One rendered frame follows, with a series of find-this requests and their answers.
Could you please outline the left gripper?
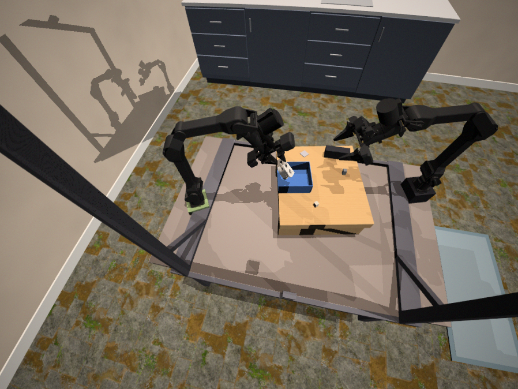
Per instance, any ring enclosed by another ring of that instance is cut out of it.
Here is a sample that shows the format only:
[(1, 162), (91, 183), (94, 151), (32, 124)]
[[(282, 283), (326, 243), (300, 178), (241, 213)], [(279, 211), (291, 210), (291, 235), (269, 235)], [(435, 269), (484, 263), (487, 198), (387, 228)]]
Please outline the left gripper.
[(288, 132), (280, 136), (280, 139), (275, 141), (275, 143), (267, 135), (264, 135), (263, 140), (259, 144), (253, 145), (253, 147), (254, 150), (247, 153), (247, 164), (251, 168), (258, 165), (256, 159), (260, 160), (261, 164), (277, 165), (277, 159), (275, 159), (271, 153), (277, 151), (277, 157), (286, 162), (284, 156), (285, 151), (289, 151), (295, 147), (294, 135)]

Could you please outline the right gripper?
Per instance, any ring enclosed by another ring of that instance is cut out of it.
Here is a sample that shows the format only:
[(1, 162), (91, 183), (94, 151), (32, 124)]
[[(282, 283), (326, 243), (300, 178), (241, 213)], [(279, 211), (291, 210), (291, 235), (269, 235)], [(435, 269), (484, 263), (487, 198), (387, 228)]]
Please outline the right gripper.
[[(346, 138), (349, 138), (349, 137), (353, 137), (354, 136), (353, 133), (356, 134), (358, 142), (359, 142), (359, 145), (361, 147), (360, 151), (358, 149), (356, 149), (354, 152), (351, 152), (349, 154), (346, 154), (344, 156), (339, 157), (339, 160), (349, 160), (349, 161), (362, 162), (362, 164), (365, 163), (365, 165), (367, 166), (367, 165), (372, 164), (372, 162), (373, 162), (373, 158), (372, 158), (371, 152), (369, 150), (369, 145), (370, 144), (374, 144), (376, 142), (379, 142), (379, 144), (380, 144), (380, 143), (382, 143), (382, 140), (385, 139), (385, 137), (384, 137), (384, 134), (383, 134), (383, 131), (382, 131), (382, 128), (381, 128), (380, 124), (379, 123), (376, 124), (374, 122), (375, 125), (373, 126), (373, 129), (374, 130), (377, 129), (378, 133), (376, 133), (376, 135), (374, 135), (372, 138), (364, 141), (363, 140), (364, 136), (362, 136), (360, 133), (358, 133), (355, 130), (355, 125), (353, 124), (353, 122), (356, 119), (357, 119), (356, 116), (350, 117), (349, 118), (349, 122), (347, 121), (346, 128), (341, 133), (339, 133), (333, 140), (334, 141), (338, 141), (338, 140), (346, 139)], [(362, 141), (363, 141), (363, 143), (362, 143)]]

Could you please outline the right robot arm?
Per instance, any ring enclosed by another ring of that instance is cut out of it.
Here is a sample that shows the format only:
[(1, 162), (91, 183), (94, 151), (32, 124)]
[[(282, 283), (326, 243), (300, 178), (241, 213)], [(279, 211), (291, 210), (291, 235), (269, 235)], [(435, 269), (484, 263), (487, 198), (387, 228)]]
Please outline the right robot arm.
[[(400, 98), (388, 98), (381, 100), (376, 105), (376, 110), (385, 139), (396, 134), (402, 137), (406, 131), (405, 127), (410, 132), (416, 132), (435, 124), (467, 121), (464, 124), (462, 134), (450, 146), (434, 160), (426, 160), (421, 165), (420, 170), (423, 175), (412, 180), (417, 192), (431, 191), (430, 186), (435, 187), (441, 184), (440, 178), (444, 175), (447, 165), (474, 142), (485, 140), (498, 130), (498, 125), (477, 102), (460, 106), (431, 108), (425, 105), (403, 106)], [(377, 129), (373, 129), (375, 123), (369, 123), (362, 116), (356, 119), (353, 124), (355, 130), (364, 136), (364, 141), (378, 133)]]

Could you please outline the blue open-top tray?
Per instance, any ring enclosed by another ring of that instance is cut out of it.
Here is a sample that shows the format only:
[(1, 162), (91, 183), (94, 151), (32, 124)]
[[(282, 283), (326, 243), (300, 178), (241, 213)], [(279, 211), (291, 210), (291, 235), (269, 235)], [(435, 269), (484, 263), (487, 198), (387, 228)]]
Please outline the blue open-top tray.
[(277, 169), (278, 193), (310, 193), (313, 188), (310, 162), (287, 162), (295, 172), (283, 179)]

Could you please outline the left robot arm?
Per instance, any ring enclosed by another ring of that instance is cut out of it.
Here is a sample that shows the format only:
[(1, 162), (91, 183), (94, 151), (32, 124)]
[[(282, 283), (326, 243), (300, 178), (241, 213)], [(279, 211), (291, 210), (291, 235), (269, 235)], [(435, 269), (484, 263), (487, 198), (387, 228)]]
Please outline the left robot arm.
[[(248, 117), (250, 123), (247, 122)], [(241, 106), (227, 109), (217, 116), (179, 121), (172, 133), (166, 137), (163, 155), (175, 164), (186, 184), (185, 201), (189, 202), (192, 208), (205, 204), (202, 193), (203, 181), (201, 177), (195, 177), (185, 156), (183, 142), (186, 138), (224, 132), (237, 134), (237, 140), (244, 137), (251, 145), (257, 145), (263, 140), (264, 135), (274, 141), (273, 131), (283, 125), (283, 119), (275, 109), (269, 108), (257, 115), (257, 111)]]

